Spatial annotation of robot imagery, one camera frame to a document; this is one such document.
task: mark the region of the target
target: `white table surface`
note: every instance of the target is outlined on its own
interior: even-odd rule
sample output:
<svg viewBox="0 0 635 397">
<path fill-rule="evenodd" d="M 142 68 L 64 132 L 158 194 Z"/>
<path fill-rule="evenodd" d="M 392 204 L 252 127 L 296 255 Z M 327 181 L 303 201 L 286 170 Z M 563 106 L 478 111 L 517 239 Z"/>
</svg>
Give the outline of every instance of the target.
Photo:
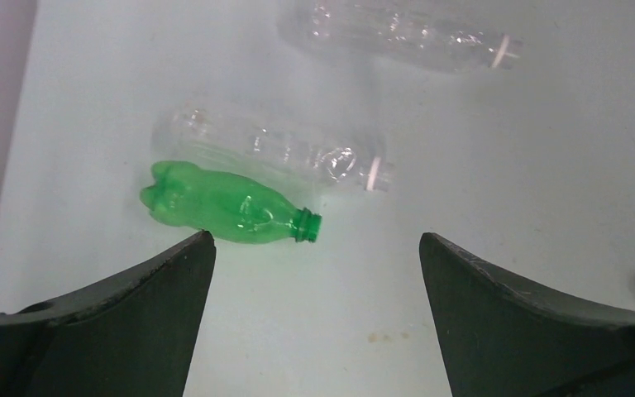
<svg viewBox="0 0 635 397">
<path fill-rule="evenodd" d="M 481 3 L 526 50 L 509 73 L 453 79 L 316 62 L 278 38 L 272 0 L 41 0 L 0 203 L 0 311 L 191 233 L 136 196 L 160 112 L 200 89 L 371 122 L 399 174 L 389 194 L 325 198 L 318 244 L 217 243 L 187 395 L 451 395 L 423 232 L 635 309 L 635 2 Z"/>
</svg>

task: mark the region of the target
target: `green bottle neck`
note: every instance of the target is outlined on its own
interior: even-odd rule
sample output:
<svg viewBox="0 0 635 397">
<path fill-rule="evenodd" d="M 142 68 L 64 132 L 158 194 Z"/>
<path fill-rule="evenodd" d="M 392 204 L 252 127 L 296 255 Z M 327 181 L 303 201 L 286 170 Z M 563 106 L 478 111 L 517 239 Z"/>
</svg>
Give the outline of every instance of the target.
<svg viewBox="0 0 635 397">
<path fill-rule="evenodd" d="M 294 218 L 293 230 L 291 231 L 291 237 L 295 238 L 296 242 L 315 242 L 320 234 L 320 225 L 322 224 L 322 217 L 316 213 L 311 212 L 307 208 L 299 209 L 296 212 Z"/>
</svg>

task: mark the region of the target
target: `plastic bottle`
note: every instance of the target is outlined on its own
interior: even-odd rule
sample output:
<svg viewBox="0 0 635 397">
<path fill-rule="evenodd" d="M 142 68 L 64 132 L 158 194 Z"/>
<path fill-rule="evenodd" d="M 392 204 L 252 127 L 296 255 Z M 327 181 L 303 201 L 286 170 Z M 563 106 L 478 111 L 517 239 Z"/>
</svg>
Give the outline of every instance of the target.
<svg viewBox="0 0 635 397">
<path fill-rule="evenodd" d="M 161 132 L 174 158 L 262 182 L 294 179 L 318 191 L 338 184 L 387 191 L 394 170 L 372 136 L 330 135 L 318 127 L 209 99 L 187 103 Z"/>
<path fill-rule="evenodd" d="M 481 30 L 443 0 L 299 0 L 299 25 L 312 42 L 447 73 L 511 69 L 522 42 Z"/>
<path fill-rule="evenodd" d="M 159 161 L 152 165 L 152 176 L 155 184 L 140 192 L 140 200 L 163 224 L 208 230 L 231 242 L 318 239 L 320 215 L 297 209 L 252 179 L 201 170 L 187 161 Z"/>
</svg>

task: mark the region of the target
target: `clear plastic bottle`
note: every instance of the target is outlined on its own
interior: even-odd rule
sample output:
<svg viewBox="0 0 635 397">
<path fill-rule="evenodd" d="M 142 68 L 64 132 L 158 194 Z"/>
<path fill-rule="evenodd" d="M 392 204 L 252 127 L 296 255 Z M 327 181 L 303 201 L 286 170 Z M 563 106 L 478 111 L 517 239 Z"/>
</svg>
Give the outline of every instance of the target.
<svg viewBox="0 0 635 397">
<path fill-rule="evenodd" d="M 387 55 L 425 69 L 511 69 L 522 48 L 521 41 L 466 21 L 446 0 L 298 1 L 299 25 L 307 27 L 313 43 Z"/>
<path fill-rule="evenodd" d="M 359 185 L 387 191 L 394 167 L 370 135 L 326 130 L 208 98 L 189 102 L 160 131 L 172 158 L 210 170 L 268 181 L 292 180 L 314 189 Z"/>
</svg>

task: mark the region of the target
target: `green plastic bottle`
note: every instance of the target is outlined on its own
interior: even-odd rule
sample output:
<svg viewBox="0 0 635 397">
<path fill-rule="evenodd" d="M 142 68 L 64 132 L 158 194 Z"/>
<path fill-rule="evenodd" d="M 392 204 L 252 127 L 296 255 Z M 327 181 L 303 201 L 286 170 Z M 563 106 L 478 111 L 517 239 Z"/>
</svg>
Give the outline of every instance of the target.
<svg viewBox="0 0 635 397">
<path fill-rule="evenodd" d="M 279 192 L 253 179 L 201 170 L 187 161 L 152 165 L 155 184 L 140 200 L 158 222 L 211 232 L 231 242 L 262 244 L 284 238 L 315 242 L 322 217 L 297 209 Z"/>
</svg>

